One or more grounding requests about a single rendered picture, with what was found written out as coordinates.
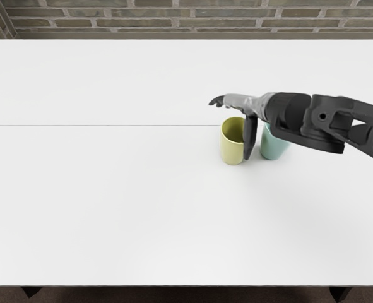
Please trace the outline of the light teal cup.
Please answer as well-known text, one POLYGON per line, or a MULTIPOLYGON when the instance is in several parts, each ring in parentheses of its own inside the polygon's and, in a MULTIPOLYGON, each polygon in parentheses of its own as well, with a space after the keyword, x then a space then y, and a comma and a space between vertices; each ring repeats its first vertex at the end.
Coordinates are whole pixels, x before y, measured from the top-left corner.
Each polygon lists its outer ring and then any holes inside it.
POLYGON ((264 123, 261 135, 261 155, 267 160, 278 160, 289 148, 290 142, 271 134, 270 124, 264 123))

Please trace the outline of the yellow-green cup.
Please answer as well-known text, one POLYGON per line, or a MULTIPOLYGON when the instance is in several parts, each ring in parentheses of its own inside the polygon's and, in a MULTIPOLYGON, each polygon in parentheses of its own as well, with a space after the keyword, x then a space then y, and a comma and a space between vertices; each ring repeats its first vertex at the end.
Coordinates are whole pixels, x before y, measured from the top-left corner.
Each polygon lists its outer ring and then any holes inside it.
POLYGON ((221 125, 220 155, 227 165, 238 165, 244 159, 243 129, 242 117, 230 117, 221 125))

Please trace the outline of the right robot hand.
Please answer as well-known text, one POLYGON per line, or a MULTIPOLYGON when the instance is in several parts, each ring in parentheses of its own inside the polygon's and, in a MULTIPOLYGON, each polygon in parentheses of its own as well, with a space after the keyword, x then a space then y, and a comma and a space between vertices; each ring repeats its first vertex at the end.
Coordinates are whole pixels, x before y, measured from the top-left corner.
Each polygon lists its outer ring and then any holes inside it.
POLYGON ((215 105, 217 107, 226 106, 226 108, 233 108, 241 111, 246 116, 244 121, 244 128, 242 138, 244 140, 244 160, 249 160, 253 151, 258 120, 267 122, 265 109, 276 92, 265 93, 262 96, 255 97, 250 95, 241 95, 235 93, 228 93, 226 95, 220 95, 212 99, 208 105, 215 105))

